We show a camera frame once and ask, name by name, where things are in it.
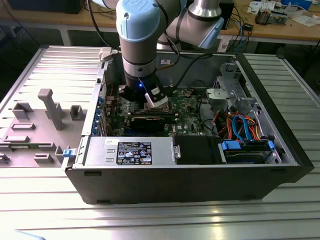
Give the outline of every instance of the wire bundle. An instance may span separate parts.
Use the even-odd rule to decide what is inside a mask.
[[[241,136],[244,131],[247,140],[261,140],[258,131],[258,123],[251,117],[237,112],[225,112],[223,114],[218,112],[213,119],[214,124],[216,124],[219,117],[223,120],[225,119],[225,127],[218,132],[218,136],[222,137],[223,133],[227,130],[227,133],[223,136],[224,139],[244,142],[245,139]],[[237,123],[243,123],[239,131],[237,131]]]
[[[249,45],[249,41],[250,41],[250,37],[251,37],[251,32],[250,31],[247,31],[248,32],[248,37],[246,39],[243,40],[243,36],[244,36],[244,30],[242,28],[242,26],[245,24],[245,21],[244,19],[240,16],[239,14],[239,11],[237,9],[237,7],[235,6],[234,7],[236,13],[232,13],[231,14],[231,17],[230,17],[230,20],[231,21],[234,21],[236,23],[236,28],[239,30],[239,33],[238,35],[236,36],[235,40],[233,41],[233,43],[230,45],[230,47],[226,50],[227,52],[230,51],[230,49],[232,48],[232,50],[234,48],[236,48],[235,52],[237,53],[241,48],[245,47],[244,48],[244,51],[246,51],[248,45]],[[238,44],[236,44],[236,41],[238,39],[238,37],[240,36],[240,41]]]

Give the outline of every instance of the metal bracket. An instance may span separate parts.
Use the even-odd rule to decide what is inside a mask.
[[[100,62],[106,62],[107,61],[107,57],[111,56],[112,54],[117,54],[119,51],[118,50],[114,50],[111,47],[102,47],[100,49],[99,52],[99,60]]]
[[[178,159],[181,158],[180,146],[179,145],[173,147],[173,154],[174,154],[174,158],[175,159],[178,160]]]

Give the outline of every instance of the sticker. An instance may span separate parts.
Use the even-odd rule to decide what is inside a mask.
[[[107,138],[104,141],[104,145],[117,145],[119,143],[120,139],[117,138]]]
[[[14,145],[11,145],[10,148],[12,148],[12,149],[29,149],[29,146],[14,146]]]
[[[116,158],[118,165],[151,165],[151,142],[118,142]]]
[[[161,59],[161,62],[160,62],[160,64],[170,64],[170,60],[169,59]]]

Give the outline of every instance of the cable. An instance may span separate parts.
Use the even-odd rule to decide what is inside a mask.
[[[236,135],[242,142],[244,142],[244,139],[243,139],[243,138],[237,133],[237,131],[236,131],[236,121],[237,121],[237,118],[241,118],[242,121],[243,121],[244,132],[245,132],[246,138],[247,138],[248,140],[252,140],[252,136],[250,135],[247,121],[246,121],[245,117],[242,116],[242,115],[236,115],[236,116],[234,116],[234,118],[233,118],[233,120],[232,120],[232,130],[233,130],[234,135]]]
[[[228,139],[232,138],[232,126],[230,125],[229,116],[226,117],[226,127],[228,129]]]
[[[157,71],[171,68],[171,67],[173,67],[174,65],[176,65],[176,64],[179,62],[179,60],[180,60],[180,51],[179,51],[179,49],[178,49],[177,46],[174,44],[174,42],[170,39],[170,37],[168,36],[167,32],[164,32],[164,35],[165,35],[166,39],[168,40],[170,46],[171,46],[171,45],[174,46],[174,48],[175,48],[175,50],[176,50],[176,52],[177,52],[177,58],[176,58],[176,60],[175,60],[174,63],[168,64],[168,65],[166,65],[166,66],[158,67],[158,68],[156,69]]]
[[[2,2],[2,5],[3,5],[4,9],[5,9],[6,12],[10,15],[10,17],[11,17],[13,20],[15,20],[16,23],[19,24],[20,27],[22,27],[22,28],[25,30],[25,32],[34,40],[34,42],[35,42],[37,45],[40,46],[41,44],[40,44],[40,43],[30,34],[30,32],[28,32],[27,29],[26,29],[24,26],[22,26],[21,23],[11,14],[11,12],[9,11],[9,9],[8,9],[7,6],[5,5],[4,0],[1,0],[1,2]]]
[[[205,125],[205,122],[202,121],[201,115],[200,115],[200,108],[201,108],[202,100],[204,99],[205,95],[206,95],[206,92],[204,92],[204,94],[202,95],[202,97],[201,97],[201,99],[200,99],[200,104],[199,104],[199,109],[198,109],[199,121],[200,121],[200,123],[203,124],[203,126],[204,126],[206,129],[208,129],[208,130],[210,131],[210,133],[211,133],[212,135],[214,135],[214,131],[212,131],[212,129],[211,129],[210,127],[208,127],[207,125]]]
[[[191,68],[191,66],[200,58],[202,57],[206,57],[206,56],[211,56],[212,57],[212,54],[211,53],[204,53],[204,54],[201,54],[199,56],[197,56],[196,58],[194,58],[190,64],[186,67],[186,69],[184,70],[183,74],[181,75],[180,79],[178,80],[178,82],[173,86],[173,87],[169,87],[169,89],[173,92],[174,90],[177,89],[177,87],[179,86],[179,84],[182,82],[182,80],[184,79],[185,75],[187,74],[188,70]]]
[[[320,53],[320,49],[316,52],[317,50],[317,47],[319,46],[320,44],[320,39],[319,41],[317,42],[317,44],[315,45],[315,47],[312,49],[310,49],[310,56],[308,56],[307,58],[307,62],[304,64],[302,70],[301,70],[301,77],[304,77],[306,75],[306,73],[308,72],[308,70],[312,67],[312,65],[315,63],[315,60],[316,60],[316,57],[317,55]]]
[[[255,126],[255,133],[256,133],[256,137],[258,138],[258,140],[261,140],[261,138],[259,137],[259,133],[258,133],[258,126]]]
[[[203,86],[205,86],[206,88],[208,88],[207,84],[206,84],[204,81],[202,81],[201,79],[191,80],[191,81],[188,83],[188,88],[190,87],[191,83],[194,83],[194,82],[202,83]]]
[[[172,52],[174,52],[175,54],[178,54],[178,52],[173,48],[173,45],[175,45],[174,42],[171,40],[171,42],[169,41],[168,43],[169,43],[169,46],[170,46]],[[190,57],[190,56],[183,55],[183,54],[180,54],[180,57],[185,58],[185,59],[195,59],[194,57]],[[208,59],[208,58],[211,58],[211,56],[204,57],[202,59]]]
[[[21,53],[20,53],[20,43],[21,43],[22,37],[23,37],[23,35],[24,35],[25,32],[26,32],[26,31],[24,30],[23,33],[21,33],[20,40],[19,40],[19,43],[18,43],[18,52],[19,52],[19,54],[21,54]]]
[[[240,28],[240,32],[241,32],[241,37],[240,37],[240,43],[238,44],[238,47],[236,48],[235,52],[239,52],[239,49],[240,49],[240,46],[241,46],[241,43],[242,43],[242,39],[244,37],[244,30],[242,29],[242,26],[241,26],[241,23],[238,22],[238,21],[234,21],[235,23],[237,23],[239,25],[239,28]]]
[[[245,47],[244,52],[246,51],[246,49],[247,49],[247,47],[248,47],[248,45],[249,45],[250,37],[251,37],[251,34],[252,34],[251,31],[247,31],[247,32],[248,32],[248,37],[247,37],[245,40],[242,41],[242,43],[246,42],[246,44],[243,44],[243,45],[240,47],[240,49],[242,49],[243,47]],[[240,42],[235,45],[235,41],[234,41],[233,44],[231,45],[232,49],[238,47],[239,44],[240,44]]]
[[[213,121],[213,119],[206,119],[203,122],[205,123],[206,121]]]
[[[249,130],[250,130],[250,132],[252,133],[253,140],[257,140],[256,135],[255,135],[255,132],[253,131],[253,129],[252,129],[251,126],[249,127]]]
[[[111,93],[109,96],[111,97],[113,93],[114,93],[114,85],[111,83]]]
[[[101,32],[99,30],[99,27],[96,23],[96,20],[95,20],[95,16],[94,16],[94,13],[92,12],[92,8],[91,8],[91,2],[90,0],[86,0],[86,4],[88,5],[88,8],[89,8],[89,13],[90,13],[90,16],[91,16],[91,20],[92,20],[92,23],[94,25],[94,28],[96,30],[96,33],[99,35],[100,39],[102,40],[102,42],[107,45],[108,47],[110,47],[110,45],[105,41],[105,39],[102,37],[101,35]]]
[[[3,31],[3,34],[4,34],[4,35],[7,35],[7,34],[6,34],[6,31],[4,30],[4,28],[3,28],[1,25],[0,25],[0,29]],[[8,39],[9,39],[12,47],[13,47],[15,50],[18,50],[18,48],[17,48],[17,47],[15,46],[15,44],[14,44],[13,39],[12,39],[9,35],[7,35],[7,37],[8,37]],[[30,56],[33,56],[32,53],[26,51],[26,50],[23,49],[23,48],[20,48],[20,50],[24,51],[25,53],[29,54]],[[30,58],[26,58],[26,57],[23,56],[20,52],[19,52],[19,55],[20,55],[22,58],[26,59],[27,61],[30,61]]]
[[[84,8],[85,8],[85,10],[87,10],[87,11],[89,11],[89,9],[88,9],[88,4],[86,3],[85,5],[84,5]],[[107,14],[107,13],[112,13],[112,12],[115,12],[116,10],[115,9],[111,9],[111,10],[109,10],[109,11],[102,11],[101,10],[101,7],[99,7],[99,11],[92,11],[94,14]]]

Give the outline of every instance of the black cable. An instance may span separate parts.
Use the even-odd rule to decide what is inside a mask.
[[[313,49],[311,47],[311,53],[308,57],[308,61],[304,64],[304,66],[301,70],[301,74],[300,74],[301,77],[304,77],[307,74],[307,72],[309,71],[309,69],[312,67],[312,65],[315,63],[317,55],[320,53],[320,49],[316,52],[316,49],[319,46],[319,44],[320,44],[320,39]]]
[[[84,5],[84,8],[85,10],[89,11],[88,9],[88,4],[85,3]],[[101,8],[99,8],[99,11],[92,11],[94,14],[107,14],[107,13],[112,13],[112,12],[115,12],[116,10],[115,9],[112,9],[112,10],[109,10],[109,11],[102,11]]]
[[[177,89],[177,87],[179,86],[179,84],[182,82],[182,80],[184,79],[185,75],[187,74],[188,70],[191,68],[191,66],[199,59],[201,59],[202,57],[206,57],[206,56],[210,56],[212,57],[212,53],[204,53],[201,54],[199,56],[197,56],[196,58],[194,58],[190,64],[186,67],[186,69],[184,70],[183,74],[181,75],[180,79],[178,80],[178,82],[173,86],[173,87],[169,87],[169,90],[173,91]]]
[[[92,23],[94,25],[94,28],[96,30],[96,33],[99,35],[100,39],[102,40],[102,42],[107,45],[108,47],[110,47],[110,45],[105,41],[105,39],[102,37],[101,35],[101,32],[99,30],[99,27],[96,23],[96,20],[95,20],[95,16],[94,16],[94,13],[92,12],[92,8],[91,8],[91,3],[90,3],[90,0],[86,0],[86,4],[88,5],[88,8],[89,8],[89,13],[90,13],[90,16],[91,16],[91,20],[92,20]]]
[[[208,88],[207,84],[202,81],[201,79],[194,79],[194,80],[191,80],[189,83],[188,83],[188,88],[190,87],[191,83],[194,83],[194,82],[200,82],[202,83],[203,86],[205,86],[206,88]]]
[[[247,47],[249,46],[251,34],[252,34],[252,31],[248,31],[248,41],[247,41],[246,44],[245,44],[245,48],[244,48],[244,50],[243,50],[244,53],[246,52]]]
[[[177,58],[176,58],[176,60],[175,60],[174,63],[171,63],[171,64],[169,64],[169,65],[167,65],[167,66],[159,67],[159,68],[157,68],[157,70],[163,70],[163,69],[167,69],[167,68],[173,67],[173,66],[176,65],[176,64],[179,62],[179,60],[180,60],[180,51],[179,51],[179,49],[177,48],[177,46],[175,45],[175,43],[170,39],[170,37],[168,36],[168,34],[167,34],[166,31],[164,32],[164,35],[165,35],[167,41],[169,42],[169,45],[172,46],[172,49],[173,49],[173,46],[174,46],[174,48],[175,48],[175,51],[174,51],[174,52],[177,54]]]
[[[4,35],[7,35],[7,37],[8,37],[8,39],[9,39],[12,47],[13,47],[15,50],[19,51],[18,48],[17,48],[17,46],[14,44],[13,39],[12,39],[8,34],[6,34],[6,31],[4,30],[4,28],[3,28],[1,25],[0,25],[0,29],[3,31]],[[33,56],[32,53],[28,52],[27,50],[23,49],[22,47],[20,47],[20,50],[24,51],[25,53],[29,54],[30,56]],[[23,58],[26,59],[26,57],[23,56],[20,52],[19,52],[19,55],[20,55],[21,57],[23,57]]]
[[[169,43],[169,46],[170,46],[172,52],[174,52],[175,54],[178,54],[178,52],[174,49],[174,47],[171,44],[171,42],[168,42],[168,43]],[[185,59],[195,59],[194,57],[190,57],[190,56],[187,56],[187,55],[184,55],[184,54],[180,54],[180,57],[185,58]]]
[[[206,121],[213,121],[213,119],[210,118],[210,119],[203,120],[204,123],[205,123]]]
[[[199,121],[200,121],[200,123],[203,124],[203,126],[204,126],[206,129],[208,129],[208,130],[210,131],[210,133],[211,133],[212,135],[214,135],[214,131],[212,131],[212,129],[211,129],[210,127],[208,127],[207,125],[205,125],[205,122],[202,121],[202,118],[201,118],[201,115],[200,115],[200,108],[201,108],[202,100],[204,99],[205,95],[206,95],[206,92],[204,92],[204,94],[203,94],[202,97],[200,98],[200,103],[199,103],[199,107],[198,107]]]
[[[10,17],[11,17],[13,20],[15,20],[16,23],[19,24],[20,27],[22,27],[22,28],[25,30],[25,32],[34,40],[34,42],[35,42],[36,44],[38,44],[38,46],[40,46],[41,44],[40,44],[40,43],[30,34],[30,32],[28,32],[28,30],[27,30],[24,26],[22,26],[21,23],[11,14],[11,12],[9,11],[9,9],[8,9],[7,6],[5,5],[4,0],[1,0],[1,1],[2,1],[2,5],[3,5],[4,9],[5,9],[6,12],[10,15]]]
[[[244,19],[240,16],[239,14],[239,11],[236,7],[234,7],[234,9],[236,10],[237,14],[236,13],[231,13],[231,15],[233,16],[236,16],[239,18],[239,21],[237,19],[235,19],[234,17],[230,18],[231,21],[238,21],[240,23],[241,26],[243,26],[245,24],[245,21]],[[241,30],[238,28],[237,25],[235,25],[236,29],[239,30],[239,33],[237,34],[235,40],[233,41],[233,43],[230,45],[230,47],[226,50],[226,52],[230,51],[230,49],[232,48],[232,50],[235,48],[234,45],[235,45],[235,42],[237,41],[238,37],[240,36],[240,33],[241,33]]]

